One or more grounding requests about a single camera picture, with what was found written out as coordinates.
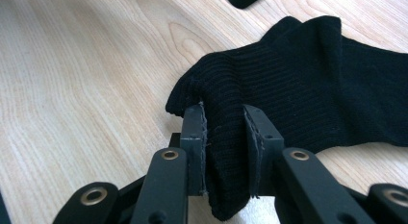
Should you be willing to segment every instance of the wood grain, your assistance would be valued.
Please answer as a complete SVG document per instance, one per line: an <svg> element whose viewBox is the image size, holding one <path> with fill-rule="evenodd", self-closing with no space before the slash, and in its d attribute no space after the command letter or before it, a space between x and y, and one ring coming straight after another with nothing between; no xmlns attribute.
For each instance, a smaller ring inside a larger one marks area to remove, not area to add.
<svg viewBox="0 0 408 224"><path fill-rule="evenodd" d="M181 119L165 112L176 81L203 55L254 41L277 21L330 14L343 33L408 52L408 0L0 0L0 188L13 223L51 223L88 183L124 187L146 173ZM408 149L383 143L319 154L359 191L408 187ZM217 223L206 198L190 223ZM273 199L228 223L275 223Z"/></svg>

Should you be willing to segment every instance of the black plastic linkage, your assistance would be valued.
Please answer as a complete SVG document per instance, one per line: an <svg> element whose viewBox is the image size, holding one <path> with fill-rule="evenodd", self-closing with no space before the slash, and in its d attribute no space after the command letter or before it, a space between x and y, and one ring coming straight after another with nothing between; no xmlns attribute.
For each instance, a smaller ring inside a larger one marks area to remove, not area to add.
<svg viewBox="0 0 408 224"><path fill-rule="evenodd" d="M55 224L116 223L119 191L109 183L92 183L78 189L58 213Z"/></svg>
<svg viewBox="0 0 408 224"><path fill-rule="evenodd" d="M367 212L376 223L408 223L408 189L391 184L376 184L366 199Z"/></svg>
<svg viewBox="0 0 408 224"><path fill-rule="evenodd" d="M287 148L277 168L275 207L282 223L374 223L313 153Z"/></svg>
<svg viewBox="0 0 408 224"><path fill-rule="evenodd" d="M157 151L144 179L132 224L187 223L187 155L180 148Z"/></svg>

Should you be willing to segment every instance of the black sock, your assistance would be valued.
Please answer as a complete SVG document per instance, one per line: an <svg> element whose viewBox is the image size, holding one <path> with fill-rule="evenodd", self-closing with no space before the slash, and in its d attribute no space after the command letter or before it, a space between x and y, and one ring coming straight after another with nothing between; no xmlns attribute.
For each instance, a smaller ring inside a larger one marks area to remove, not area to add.
<svg viewBox="0 0 408 224"><path fill-rule="evenodd" d="M407 80L407 54L342 37L338 18L286 17L259 42L203 57L166 110L183 116L204 103L210 205L226 220L249 199L242 104L262 109L286 146L315 153L371 141L406 146Z"/></svg>

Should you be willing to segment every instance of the light wood surface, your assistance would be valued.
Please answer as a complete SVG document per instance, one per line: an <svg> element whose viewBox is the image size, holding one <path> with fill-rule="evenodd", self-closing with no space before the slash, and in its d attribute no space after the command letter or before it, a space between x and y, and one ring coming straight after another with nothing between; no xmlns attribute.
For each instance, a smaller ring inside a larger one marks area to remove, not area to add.
<svg viewBox="0 0 408 224"><path fill-rule="evenodd" d="M78 188L124 187L147 171L181 119L165 112L203 55L259 40L281 18L330 14L343 34L408 52L408 0L0 0L0 188L13 223L51 223ZM372 143L319 158L361 192L408 187L408 149ZM190 223L217 223L191 198ZM273 199L228 223L275 223Z"/></svg>

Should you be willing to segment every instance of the metal grommet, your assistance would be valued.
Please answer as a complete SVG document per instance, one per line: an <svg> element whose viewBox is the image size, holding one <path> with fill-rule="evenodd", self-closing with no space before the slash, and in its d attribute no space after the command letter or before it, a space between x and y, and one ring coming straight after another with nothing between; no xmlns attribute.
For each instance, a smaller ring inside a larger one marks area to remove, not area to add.
<svg viewBox="0 0 408 224"><path fill-rule="evenodd" d="M300 160L300 161L306 161L309 159L309 155L307 155L305 152L294 150L291 152L291 157Z"/></svg>
<svg viewBox="0 0 408 224"><path fill-rule="evenodd" d="M162 153L162 158L166 160L175 160L178 158L178 153L176 151L167 150Z"/></svg>
<svg viewBox="0 0 408 224"><path fill-rule="evenodd" d="M85 206L92 206L102 202L108 195L108 190L103 187L93 187L81 196L81 203Z"/></svg>
<svg viewBox="0 0 408 224"><path fill-rule="evenodd" d="M388 200L399 204L402 207L408 208L408 194L393 188L384 189L383 193Z"/></svg>

